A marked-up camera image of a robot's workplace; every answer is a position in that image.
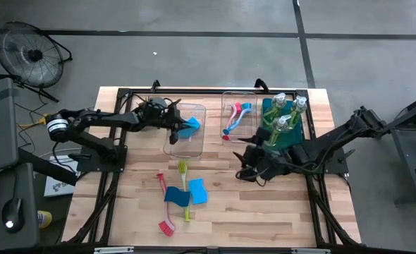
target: floor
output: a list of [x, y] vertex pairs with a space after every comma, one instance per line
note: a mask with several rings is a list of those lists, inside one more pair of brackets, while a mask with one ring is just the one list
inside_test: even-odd
[[[262, 78], [269, 87], [326, 88], [337, 125], [361, 105], [391, 121], [416, 99], [416, 0], [298, 3], [303, 23], [296, 22], [292, 0], [0, 0], [0, 24], [19, 20], [44, 29], [143, 31], [138, 36], [52, 36], [72, 51], [74, 60], [48, 89], [61, 102], [48, 103], [42, 113], [91, 107], [99, 86], [151, 85], [155, 79], [165, 86], [248, 87]], [[303, 30], [356, 36], [295, 36]], [[227, 33], [143, 36], [146, 31]], [[360, 36], [369, 34], [413, 36]], [[20, 94], [19, 104], [31, 109], [41, 105], [37, 96], [24, 90]], [[27, 111], [18, 109], [17, 114], [18, 122], [30, 121]], [[35, 154], [51, 150], [45, 127], [28, 134]], [[356, 140], [346, 148], [356, 149], [348, 165], [362, 242], [416, 251], [416, 205], [393, 204], [409, 192], [410, 179], [391, 137]], [[40, 196], [44, 179], [36, 180]], [[68, 201], [40, 199], [39, 208], [55, 212], [59, 221], [43, 232], [45, 243], [58, 237]]]

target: green spray bottle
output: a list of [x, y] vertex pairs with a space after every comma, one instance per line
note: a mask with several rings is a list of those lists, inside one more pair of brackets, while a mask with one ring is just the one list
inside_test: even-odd
[[270, 130], [272, 122], [274, 119], [278, 119], [281, 116], [281, 110], [285, 105], [286, 95], [284, 92], [274, 96], [274, 98], [272, 98], [271, 107], [263, 113], [263, 127]]
[[287, 120], [290, 119], [290, 115], [281, 116], [280, 118], [274, 119], [271, 124], [271, 137], [264, 144], [268, 147], [277, 145], [280, 134], [290, 131]]
[[293, 130], [300, 120], [300, 115], [307, 110], [307, 98], [303, 96], [296, 96], [291, 106], [291, 119], [288, 123], [290, 130]]

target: clear plastic container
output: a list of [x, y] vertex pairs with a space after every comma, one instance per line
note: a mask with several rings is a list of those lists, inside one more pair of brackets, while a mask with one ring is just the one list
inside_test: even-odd
[[199, 157], [203, 151], [206, 109], [201, 104], [191, 103], [178, 103], [177, 109], [180, 110], [181, 118], [185, 119], [186, 121], [191, 117], [197, 119], [200, 124], [200, 128], [195, 131], [189, 138], [178, 137], [178, 141], [174, 145], [169, 143], [171, 131], [167, 131], [166, 142], [164, 143], [163, 151], [165, 154], [175, 158], [190, 159], [193, 157]]
[[[241, 112], [250, 108], [237, 123]], [[222, 94], [221, 130], [223, 144], [242, 142], [239, 138], [250, 138], [257, 131], [257, 95], [253, 92], [227, 91]]]

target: wooden table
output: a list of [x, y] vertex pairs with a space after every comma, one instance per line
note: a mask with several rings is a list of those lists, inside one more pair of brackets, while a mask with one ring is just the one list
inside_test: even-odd
[[[118, 87], [101, 87], [95, 108], [113, 111], [117, 89]], [[329, 98], [324, 89], [308, 91], [314, 128], [319, 136], [334, 127]], [[240, 162], [232, 151], [242, 154], [246, 144], [222, 145], [219, 135], [221, 96], [166, 97], [181, 98], [181, 102], [198, 103], [206, 107], [203, 153], [199, 160], [188, 162], [188, 179], [204, 179], [208, 203], [191, 205], [191, 222], [184, 222], [183, 208], [172, 203], [170, 213], [176, 231], [172, 237], [161, 233], [158, 223], [164, 220], [164, 201], [157, 173], [164, 173], [168, 186], [182, 187], [177, 170], [178, 161], [163, 153], [166, 130], [128, 133], [127, 162], [117, 190], [109, 245], [315, 246], [304, 176], [277, 176], [263, 188], [256, 183], [237, 180], [234, 175], [240, 169]], [[259, 109], [263, 97], [272, 96], [260, 95]], [[134, 99], [133, 107], [137, 106], [137, 102], [138, 99]], [[98, 137], [107, 137], [109, 128], [94, 127], [90, 132]], [[63, 241], [74, 236], [93, 211], [99, 179], [100, 173], [90, 173], [78, 181]], [[347, 185], [338, 176], [327, 175], [325, 181], [331, 211], [350, 236], [360, 242]], [[101, 222], [104, 222], [104, 215], [101, 218]], [[320, 216], [320, 220], [323, 237], [327, 239], [324, 216]], [[100, 223], [98, 236], [101, 235], [102, 225]]]

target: computer mouse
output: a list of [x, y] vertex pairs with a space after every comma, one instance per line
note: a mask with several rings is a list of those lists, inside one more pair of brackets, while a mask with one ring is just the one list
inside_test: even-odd
[[22, 200], [20, 198], [13, 198], [6, 202], [1, 211], [1, 219], [4, 224], [4, 229], [7, 232], [15, 233], [20, 231], [25, 224]]

